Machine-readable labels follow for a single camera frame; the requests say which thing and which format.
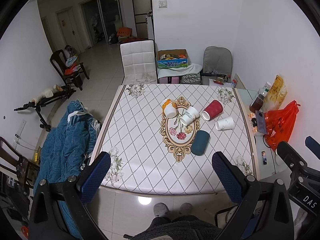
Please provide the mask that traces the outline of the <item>orange and white paper cup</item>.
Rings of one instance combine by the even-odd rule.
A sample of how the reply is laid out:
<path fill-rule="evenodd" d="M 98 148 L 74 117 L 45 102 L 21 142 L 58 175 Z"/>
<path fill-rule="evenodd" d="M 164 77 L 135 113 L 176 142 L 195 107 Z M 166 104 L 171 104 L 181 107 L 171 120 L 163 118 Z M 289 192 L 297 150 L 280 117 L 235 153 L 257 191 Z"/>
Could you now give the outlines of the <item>orange and white paper cup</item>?
<path fill-rule="evenodd" d="M 176 103 L 171 99 L 164 99 L 161 103 L 163 114 L 168 118 L 174 118 L 177 115 Z"/>

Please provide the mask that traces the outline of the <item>dark teal cup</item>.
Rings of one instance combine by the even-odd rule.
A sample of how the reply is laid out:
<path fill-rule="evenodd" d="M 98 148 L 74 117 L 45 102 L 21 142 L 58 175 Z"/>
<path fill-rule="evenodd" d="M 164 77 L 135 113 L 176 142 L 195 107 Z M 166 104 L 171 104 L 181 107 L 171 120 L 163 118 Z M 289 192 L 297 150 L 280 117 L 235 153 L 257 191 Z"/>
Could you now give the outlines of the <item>dark teal cup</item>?
<path fill-rule="evenodd" d="M 197 131 L 190 148 L 191 153 L 196 156 L 204 155 L 209 139 L 210 139 L 210 134 L 208 132 L 203 130 Z"/>

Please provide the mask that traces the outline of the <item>white bamboo print paper cup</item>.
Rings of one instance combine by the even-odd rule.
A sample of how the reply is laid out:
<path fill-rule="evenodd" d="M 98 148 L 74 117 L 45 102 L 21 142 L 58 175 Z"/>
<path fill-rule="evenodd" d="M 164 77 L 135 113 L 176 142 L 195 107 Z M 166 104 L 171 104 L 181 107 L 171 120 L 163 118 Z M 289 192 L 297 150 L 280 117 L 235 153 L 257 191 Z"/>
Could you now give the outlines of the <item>white bamboo print paper cup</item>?
<path fill-rule="evenodd" d="M 234 120 L 231 116 L 228 116 L 227 118 L 218 120 L 215 124 L 215 127 L 218 131 L 225 131 L 225 130 L 229 130 L 229 129 L 233 129 L 234 128 Z"/>

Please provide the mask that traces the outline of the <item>red ribbed paper cup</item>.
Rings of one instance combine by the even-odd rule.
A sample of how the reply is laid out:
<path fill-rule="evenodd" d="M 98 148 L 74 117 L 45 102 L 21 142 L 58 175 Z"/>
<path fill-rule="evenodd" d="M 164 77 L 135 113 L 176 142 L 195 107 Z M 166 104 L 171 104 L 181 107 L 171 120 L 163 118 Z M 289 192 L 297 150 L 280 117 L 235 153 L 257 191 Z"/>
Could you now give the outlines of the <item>red ribbed paper cup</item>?
<path fill-rule="evenodd" d="M 223 112 L 223 105 L 218 100 L 213 100 L 202 112 L 201 116 L 206 121 L 213 120 Z"/>

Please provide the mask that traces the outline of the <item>white crane print paper cup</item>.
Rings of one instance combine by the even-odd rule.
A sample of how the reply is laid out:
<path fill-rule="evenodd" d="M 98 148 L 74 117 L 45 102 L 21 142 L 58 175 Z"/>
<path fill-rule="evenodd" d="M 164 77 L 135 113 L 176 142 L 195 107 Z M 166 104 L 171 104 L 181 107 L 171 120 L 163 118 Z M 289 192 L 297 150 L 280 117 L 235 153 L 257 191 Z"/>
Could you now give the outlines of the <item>white crane print paper cup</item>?
<path fill-rule="evenodd" d="M 193 106 L 189 106 L 189 108 L 180 117 L 180 122 L 184 126 L 188 126 L 199 116 L 197 109 Z"/>

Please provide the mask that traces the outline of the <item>small lighter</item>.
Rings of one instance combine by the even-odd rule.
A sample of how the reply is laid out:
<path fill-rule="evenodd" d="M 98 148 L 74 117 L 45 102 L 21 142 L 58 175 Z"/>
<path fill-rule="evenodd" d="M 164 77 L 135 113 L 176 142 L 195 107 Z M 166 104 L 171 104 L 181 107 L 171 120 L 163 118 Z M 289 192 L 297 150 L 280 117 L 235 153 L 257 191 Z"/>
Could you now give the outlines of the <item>small lighter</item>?
<path fill-rule="evenodd" d="M 264 165 L 267 165 L 266 152 L 265 152 L 265 151 L 262 151 L 262 152 L 261 152 L 261 156 L 262 156 L 262 159 L 263 159 L 263 164 L 264 164 Z"/>

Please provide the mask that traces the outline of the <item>red plastic bag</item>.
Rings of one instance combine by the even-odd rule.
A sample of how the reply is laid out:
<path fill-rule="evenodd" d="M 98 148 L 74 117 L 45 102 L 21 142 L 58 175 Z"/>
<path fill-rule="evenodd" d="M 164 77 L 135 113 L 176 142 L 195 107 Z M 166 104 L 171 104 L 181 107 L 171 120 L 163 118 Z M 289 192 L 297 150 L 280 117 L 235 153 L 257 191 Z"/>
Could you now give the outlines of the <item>red plastic bag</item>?
<path fill-rule="evenodd" d="M 266 131 L 265 141 L 273 151 L 280 142 L 288 142 L 299 112 L 300 104 L 291 101 L 284 109 L 268 111 L 264 114 Z"/>

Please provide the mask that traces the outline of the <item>blue quilted jacket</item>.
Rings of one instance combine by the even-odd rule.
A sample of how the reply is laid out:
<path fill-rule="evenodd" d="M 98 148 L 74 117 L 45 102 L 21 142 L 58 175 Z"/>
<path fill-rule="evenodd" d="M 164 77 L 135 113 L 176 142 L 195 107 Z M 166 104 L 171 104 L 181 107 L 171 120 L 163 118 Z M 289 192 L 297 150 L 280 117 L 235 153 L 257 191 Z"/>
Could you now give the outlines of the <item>blue quilted jacket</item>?
<path fill-rule="evenodd" d="M 99 123 L 79 100 L 71 101 L 46 137 L 34 184 L 30 239 L 105 239 L 80 200 L 81 167 L 93 152 Z"/>

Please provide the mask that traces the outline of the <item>dark smartphone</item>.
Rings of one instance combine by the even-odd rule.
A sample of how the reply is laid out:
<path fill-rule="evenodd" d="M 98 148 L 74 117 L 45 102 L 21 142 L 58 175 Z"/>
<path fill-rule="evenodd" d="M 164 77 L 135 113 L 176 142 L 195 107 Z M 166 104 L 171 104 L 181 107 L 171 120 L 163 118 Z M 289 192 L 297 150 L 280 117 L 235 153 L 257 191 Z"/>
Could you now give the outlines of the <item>dark smartphone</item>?
<path fill-rule="evenodd" d="M 267 134 L 266 122 L 264 113 L 261 111 L 255 111 L 255 118 L 257 121 L 257 130 L 259 133 Z"/>

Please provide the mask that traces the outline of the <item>yellow snack bag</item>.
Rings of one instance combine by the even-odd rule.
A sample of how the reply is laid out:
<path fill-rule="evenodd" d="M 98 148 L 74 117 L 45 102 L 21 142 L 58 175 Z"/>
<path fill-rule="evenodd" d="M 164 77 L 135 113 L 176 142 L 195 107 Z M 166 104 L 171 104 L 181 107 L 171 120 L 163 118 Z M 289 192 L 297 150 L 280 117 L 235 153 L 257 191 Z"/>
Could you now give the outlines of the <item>yellow snack bag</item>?
<path fill-rule="evenodd" d="M 287 95 L 285 81 L 277 75 L 263 102 L 263 112 L 278 110 Z"/>

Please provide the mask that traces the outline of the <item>brown glass jar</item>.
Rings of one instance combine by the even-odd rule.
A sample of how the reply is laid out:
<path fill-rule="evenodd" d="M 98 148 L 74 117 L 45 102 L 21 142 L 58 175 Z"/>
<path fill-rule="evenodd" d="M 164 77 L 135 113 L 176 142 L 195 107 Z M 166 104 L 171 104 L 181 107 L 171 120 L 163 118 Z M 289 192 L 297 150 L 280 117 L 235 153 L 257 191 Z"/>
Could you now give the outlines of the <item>brown glass jar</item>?
<path fill-rule="evenodd" d="M 262 94 L 259 94 L 250 105 L 249 110 L 252 113 L 259 111 L 263 106 L 263 102 L 264 102 L 264 96 Z"/>

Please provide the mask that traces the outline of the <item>grey office chair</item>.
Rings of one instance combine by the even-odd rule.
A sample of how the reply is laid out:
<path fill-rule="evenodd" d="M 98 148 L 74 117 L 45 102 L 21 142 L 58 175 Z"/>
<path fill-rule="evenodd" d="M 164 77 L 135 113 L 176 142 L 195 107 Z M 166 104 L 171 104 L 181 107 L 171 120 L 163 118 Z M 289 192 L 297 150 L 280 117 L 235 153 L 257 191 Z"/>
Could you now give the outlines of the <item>grey office chair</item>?
<path fill-rule="evenodd" d="M 233 68 L 233 57 L 227 48 L 210 46 L 204 50 L 201 83 L 209 85 L 209 79 L 222 79 L 230 82 Z"/>

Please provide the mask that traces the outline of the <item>black wooden chair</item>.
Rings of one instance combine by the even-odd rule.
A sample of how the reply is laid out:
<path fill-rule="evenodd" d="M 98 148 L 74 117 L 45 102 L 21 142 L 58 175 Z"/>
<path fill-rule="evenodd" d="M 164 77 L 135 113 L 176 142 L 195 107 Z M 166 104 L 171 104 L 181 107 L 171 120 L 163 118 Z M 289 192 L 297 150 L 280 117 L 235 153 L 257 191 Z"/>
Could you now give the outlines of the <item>black wooden chair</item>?
<path fill-rule="evenodd" d="M 68 87 L 76 87 L 82 90 L 83 80 L 81 74 L 84 74 L 85 78 L 89 80 L 84 63 L 80 62 L 76 55 L 67 58 L 65 51 L 61 49 L 53 52 L 49 61 L 63 80 L 63 83 Z"/>

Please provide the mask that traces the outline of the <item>white padded chair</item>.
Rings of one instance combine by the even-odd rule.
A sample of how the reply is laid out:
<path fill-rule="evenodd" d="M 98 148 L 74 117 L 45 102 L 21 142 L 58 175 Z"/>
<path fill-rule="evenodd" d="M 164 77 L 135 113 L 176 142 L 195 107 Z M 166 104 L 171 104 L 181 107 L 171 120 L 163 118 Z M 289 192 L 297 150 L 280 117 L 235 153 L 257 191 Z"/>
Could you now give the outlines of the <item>white padded chair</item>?
<path fill-rule="evenodd" d="M 153 40 L 120 45 L 124 85 L 157 83 L 155 45 Z"/>

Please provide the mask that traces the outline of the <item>cardboard box with items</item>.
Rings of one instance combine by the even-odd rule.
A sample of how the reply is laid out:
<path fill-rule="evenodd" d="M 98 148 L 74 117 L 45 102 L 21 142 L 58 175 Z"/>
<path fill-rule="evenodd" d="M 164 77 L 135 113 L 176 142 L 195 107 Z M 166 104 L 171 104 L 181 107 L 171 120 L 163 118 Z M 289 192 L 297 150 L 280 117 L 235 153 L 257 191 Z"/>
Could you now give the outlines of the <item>cardboard box with items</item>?
<path fill-rule="evenodd" d="M 185 49 L 159 50 L 156 59 L 159 69 L 188 67 L 188 53 Z"/>

